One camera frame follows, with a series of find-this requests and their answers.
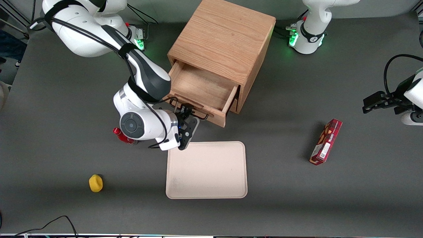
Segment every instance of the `gray tabletop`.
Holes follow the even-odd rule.
[[[278,22],[285,26],[292,21]],[[150,27],[146,54],[166,70],[184,25]],[[423,127],[392,109],[364,115],[396,54],[423,55],[415,14],[335,19],[318,51],[300,55],[273,37],[239,115],[226,128],[202,122],[193,141],[242,141],[243,199],[166,197],[167,152],[112,133],[113,95],[128,79],[116,54],[82,58],[52,32],[31,35],[0,116],[3,233],[68,215],[79,233],[283,236],[423,236]],[[392,90],[421,63],[397,59]],[[344,122],[328,161],[308,158],[332,118]],[[88,179],[104,176],[93,193]],[[43,232],[71,233],[57,221]]]

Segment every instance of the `open drawer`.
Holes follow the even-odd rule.
[[[167,97],[194,106],[195,115],[225,127],[226,114],[232,106],[239,85],[208,71],[176,61],[169,72],[172,88]]]

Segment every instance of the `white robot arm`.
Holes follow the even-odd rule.
[[[415,58],[423,61],[423,58],[414,55],[396,55],[392,57],[387,66],[385,67],[385,79],[386,72],[389,64],[393,59],[405,56]],[[407,78],[401,82],[395,92],[390,93],[387,88],[387,82],[385,80],[386,93],[378,91],[371,96],[368,96],[363,100],[363,113],[369,113],[379,108],[391,108],[394,107],[395,114],[401,114],[401,121],[406,125],[419,125],[423,126],[423,68],[419,69],[415,75]]]
[[[329,10],[335,6],[348,6],[358,3],[360,0],[302,0],[308,7],[307,19],[300,20],[287,30],[292,30],[289,46],[301,54],[311,54],[321,45],[324,31],[332,19]]]
[[[120,127],[127,137],[156,139],[154,146],[159,145],[161,150],[186,148],[199,120],[191,118],[190,130],[185,131],[189,109],[175,114],[152,108],[170,92],[170,77],[133,44],[139,29],[127,27],[116,14],[126,7],[126,0],[44,0],[42,6],[45,20],[72,52],[95,57],[115,51],[135,71],[113,97]],[[97,40],[69,25],[83,29]]]

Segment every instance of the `wooden drawer cabinet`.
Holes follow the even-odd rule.
[[[168,53],[167,97],[224,127],[239,113],[263,63],[276,19],[223,0],[203,0]]]

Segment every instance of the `white label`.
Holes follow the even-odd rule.
[[[323,144],[318,144],[318,145],[316,145],[316,147],[314,147],[314,150],[313,150],[313,153],[311,154],[311,157],[315,156],[319,152],[322,145]]]
[[[330,148],[330,144],[326,142],[326,144],[323,147],[323,150],[320,153],[320,157],[322,157],[323,159],[326,157],[327,151]]]

